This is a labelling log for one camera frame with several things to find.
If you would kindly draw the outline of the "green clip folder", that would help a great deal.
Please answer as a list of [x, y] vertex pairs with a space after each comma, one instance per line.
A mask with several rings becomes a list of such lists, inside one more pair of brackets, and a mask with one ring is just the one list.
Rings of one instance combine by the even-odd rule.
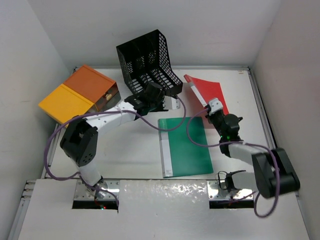
[[187, 136], [187, 123], [190, 118], [160, 118], [158, 127], [173, 131], [159, 132], [162, 176], [164, 178], [208, 175], [214, 172], [209, 149], [195, 145]]

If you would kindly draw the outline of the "orange drawer cabinet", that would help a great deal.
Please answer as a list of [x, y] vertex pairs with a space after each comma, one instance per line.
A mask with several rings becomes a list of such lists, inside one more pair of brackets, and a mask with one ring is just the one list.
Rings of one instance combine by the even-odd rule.
[[64, 85], [93, 103], [90, 112], [108, 110], [121, 100], [116, 81], [88, 65], [76, 70]]

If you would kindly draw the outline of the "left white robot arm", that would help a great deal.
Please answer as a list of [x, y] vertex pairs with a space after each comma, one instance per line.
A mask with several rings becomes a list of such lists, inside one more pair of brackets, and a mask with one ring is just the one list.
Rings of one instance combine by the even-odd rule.
[[60, 147], [89, 186], [94, 187], [102, 181], [94, 162], [98, 137], [162, 107], [164, 97], [161, 85], [150, 82], [144, 91], [128, 96], [106, 111], [87, 113], [84, 117], [72, 119], [60, 141]]

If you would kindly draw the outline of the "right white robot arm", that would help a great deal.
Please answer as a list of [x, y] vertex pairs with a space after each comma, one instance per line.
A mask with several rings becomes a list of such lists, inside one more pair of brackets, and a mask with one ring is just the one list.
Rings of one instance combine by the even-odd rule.
[[253, 166], [253, 179], [258, 192], [266, 199], [296, 192], [301, 183], [288, 154], [283, 148], [267, 150], [262, 146], [244, 143], [239, 136], [242, 117], [223, 110], [207, 111], [205, 116], [220, 136], [219, 149], [229, 158]]

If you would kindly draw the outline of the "black file organizer rack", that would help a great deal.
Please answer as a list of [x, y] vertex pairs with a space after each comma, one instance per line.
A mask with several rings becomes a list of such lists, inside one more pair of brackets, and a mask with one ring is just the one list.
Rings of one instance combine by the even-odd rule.
[[150, 82], [161, 85], [169, 97], [182, 92], [183, 82], [173, 72], [166, 37], [158, 29], [120, 44], [116, 50], [124, 83], [134, 95]]

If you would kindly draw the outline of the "yellow drawer cabinet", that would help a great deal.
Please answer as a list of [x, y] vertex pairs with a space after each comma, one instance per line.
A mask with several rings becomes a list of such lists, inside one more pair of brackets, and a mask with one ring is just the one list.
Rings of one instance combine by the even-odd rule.
[[58, 86], [38, 106], [59, 124], [84, 115], [94, 103], [64, 84]]

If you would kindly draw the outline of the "red folder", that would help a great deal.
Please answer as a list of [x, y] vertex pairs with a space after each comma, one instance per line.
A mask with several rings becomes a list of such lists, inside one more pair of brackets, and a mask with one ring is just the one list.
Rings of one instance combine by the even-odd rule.
[[204, 108], [206, 108], [206, 105], [210, 100], [218, 98], [223, 104], [223, 113], [225, 115], [229, 114], [221, 84], [219, 82], [203, 80], [188, 74], [185, 74], [184, 78]]

